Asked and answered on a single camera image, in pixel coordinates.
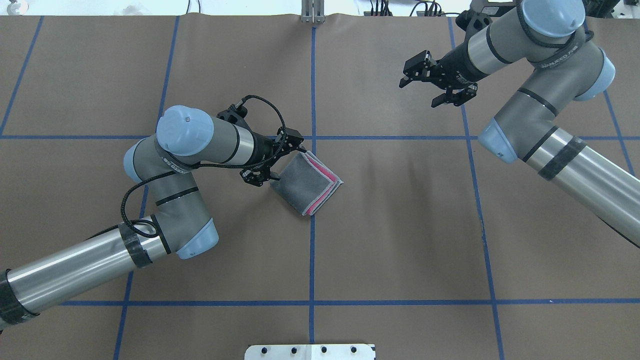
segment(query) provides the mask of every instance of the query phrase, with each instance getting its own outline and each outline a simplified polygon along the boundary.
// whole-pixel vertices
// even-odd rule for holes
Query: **metal tube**
[[[550,162],[562,165],[559,153],[572,139],[566,131],[556,130],[527,164],[536,171]],[[585,146],[550,181],[631,242],[640,244],[640,180]]]
[[[153,231],[145,224],[136,227]],[[152,261],[166,255],[159,236],[140,237],[140,243]],[[39,313],[135,268],[120,231],[115,229],[13,269],[8,280],[20,304],[32,313]],[[0,329],[7,326],[0,320]]]

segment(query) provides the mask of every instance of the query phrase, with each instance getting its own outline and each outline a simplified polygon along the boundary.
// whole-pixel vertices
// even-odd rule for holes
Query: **light blue joint cap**
[[[213,224],[213,219],[209,219],[209,222],[204,225],[185,246],[175,253],[178,254],[182,260],[187,260],[216,246],[219,239],[220,237],[218,236],[216,226]]]
[[[142,182],[140,176],[136,173],[136,168],[133,167],[133,155],[136,153],[136,148],[138,144],[142,142],[142,140],[138,141],[136,145],[133,145],[127,152],[124,154],[124,159],[122,160],[122,166],[124,167],[124,172],[133,179],[136,183]]]
[[[602,64],[602,70],[600,71],[598,79],[595,83],[593,83],[593,85],[591,85],[589,90],[587,90],[580,96],[576,96],[573,100],[585,101],[593,99],[594,97],[596,97],[596,95],[606,90],[613,82],[613,79],[616,77],[616,67],[613,66],[613,63],[611,62],[611,60],[609,60],[604,50],[600,50],[602,51],[602,56],[604,56],[604,62]]]
[[[195,155],[213,138],[213,120],[200,109],[175,105],[158,120],[156,138],[160,146],[172,154]]]
[[[582,0],[523,0],[522,14],[533,30],[552,38],[571,35],[585,16]]]
[[[478,141],[496,155],[500,160],[510,164],[518,159],[513,146],[507,140],[507,136],[502,132],[495,119],[491,119],[489,125],[478,136]]]

